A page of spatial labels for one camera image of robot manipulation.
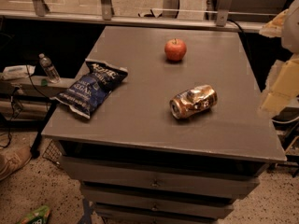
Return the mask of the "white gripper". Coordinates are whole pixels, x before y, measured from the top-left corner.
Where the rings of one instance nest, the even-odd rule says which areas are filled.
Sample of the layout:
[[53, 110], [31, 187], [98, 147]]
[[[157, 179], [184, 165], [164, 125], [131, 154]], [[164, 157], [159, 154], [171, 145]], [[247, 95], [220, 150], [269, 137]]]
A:
[[[266, 37], [281, 37], [282, 47], [298, 54], [299, 0], [294, 0], [289, 9], [281, 11], [265, 24], [259, 34]], [[298, 95], [299, 55], [292, 55], [286, 62], [276, 60], [265, 81], [259, 111], [267, 116], [276, 116]]]

